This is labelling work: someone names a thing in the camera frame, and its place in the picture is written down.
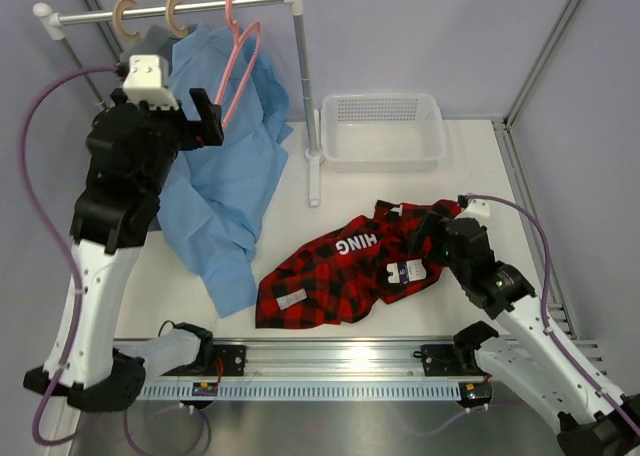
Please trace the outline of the red black plaid shirt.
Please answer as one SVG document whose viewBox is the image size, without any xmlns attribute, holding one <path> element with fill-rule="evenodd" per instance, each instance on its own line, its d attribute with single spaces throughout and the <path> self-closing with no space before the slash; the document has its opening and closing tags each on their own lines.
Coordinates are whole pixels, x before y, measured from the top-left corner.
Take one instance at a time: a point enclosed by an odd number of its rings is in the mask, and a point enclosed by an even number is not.
<svg viewBox="0 0 640 456">
<path fill-rule="evenodd" d="M 260 282 L 255 326 L 352 324 L 378 301 L 392 304 L 434 285 L 444 267 L 429 255 L 431 241 L 409 252 L 410 237 L 430 212 L 453 218 L 461 206 L 447 199 L 430 205 L 379 200 L 371 217 L 358 216 L 305 243 Z"/>
</svg>

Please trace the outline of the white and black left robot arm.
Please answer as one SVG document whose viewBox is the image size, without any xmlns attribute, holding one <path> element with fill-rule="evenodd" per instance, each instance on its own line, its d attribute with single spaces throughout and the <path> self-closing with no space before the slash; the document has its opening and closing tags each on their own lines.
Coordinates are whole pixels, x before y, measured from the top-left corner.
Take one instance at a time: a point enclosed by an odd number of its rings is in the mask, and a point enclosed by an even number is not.
<svg viewBox="0 0 640 456">
<path fill-rule="evenodd" d="M 223 142 L 220 107 L 202 88 L 189 95 L 195 121 L 180 106 L 134 102 L 121 89 L 94 118 L 86 187 L 70 228 L 72 277 L 60 332 L 46 363 L 26 372 L 26 389 L 63 396 L 87 413 L 119 412 L 148 379 L 175 370 L 202 375 L 214 365 L 212 333 L 189 323 L 134 346 L 113 345 L 124 291 L 171 166 L 182 151 Z"/>
</svg>

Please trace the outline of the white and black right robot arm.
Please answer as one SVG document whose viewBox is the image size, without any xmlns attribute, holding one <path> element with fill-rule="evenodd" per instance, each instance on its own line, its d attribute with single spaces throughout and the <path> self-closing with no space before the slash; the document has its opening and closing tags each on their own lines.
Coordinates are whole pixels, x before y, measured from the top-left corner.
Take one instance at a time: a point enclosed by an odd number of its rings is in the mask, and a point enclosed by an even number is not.
<svg viewBox="0 0 640 456">
<path fill-rule="evenodd" d="M 487 229 L 471 217 L 429 211 L 410 249 L 431 245 L 435 261 L 454 275 L 469 301 L 524 350 L 480 321 L 454 337 L 462 372 L 481 371 L 504 383 L 552 429 L 566 455 L 636 455 L 639 398 L 627 395 L 559 328 L 544 298 L 514 266 L 495 258 Z"/>
</svg>

